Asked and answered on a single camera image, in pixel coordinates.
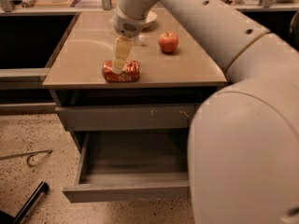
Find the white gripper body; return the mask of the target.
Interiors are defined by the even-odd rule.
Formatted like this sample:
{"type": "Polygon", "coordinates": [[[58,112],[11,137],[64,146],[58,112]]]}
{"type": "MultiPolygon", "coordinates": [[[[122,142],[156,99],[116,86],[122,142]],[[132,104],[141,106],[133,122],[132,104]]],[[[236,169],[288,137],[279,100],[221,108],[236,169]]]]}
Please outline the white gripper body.
{"type": "Polygon", "coordinates": [[[119,35],[130,38],[136,37],[141,33],[145,23],[145,20],[136,20],[128,17],[119,7],[114,9],[112,25],[115,32],[119,35]]]}

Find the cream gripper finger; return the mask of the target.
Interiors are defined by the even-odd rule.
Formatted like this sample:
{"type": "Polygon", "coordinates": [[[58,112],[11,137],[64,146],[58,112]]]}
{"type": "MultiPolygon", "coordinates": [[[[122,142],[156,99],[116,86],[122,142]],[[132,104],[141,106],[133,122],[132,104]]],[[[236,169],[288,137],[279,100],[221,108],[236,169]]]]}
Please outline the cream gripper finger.
{"type": "Polygon", "coordinates": [[[118,36],[114,42],[112,59],[112,72],[120,74],[133,46],[132,40],[127,36],[118,36]]]}

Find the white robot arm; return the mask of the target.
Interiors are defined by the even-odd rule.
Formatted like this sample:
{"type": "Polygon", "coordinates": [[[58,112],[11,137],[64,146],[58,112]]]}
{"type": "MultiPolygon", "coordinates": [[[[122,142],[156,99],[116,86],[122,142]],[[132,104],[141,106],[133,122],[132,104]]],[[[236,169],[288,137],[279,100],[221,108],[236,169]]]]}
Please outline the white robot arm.
{"type": "Polygon", "coordinates": [[[119,0],[114,26],[161,2],[230,85],[192,119],[195,224],[299,224],[299,53],[220,0],[119,0]]]}

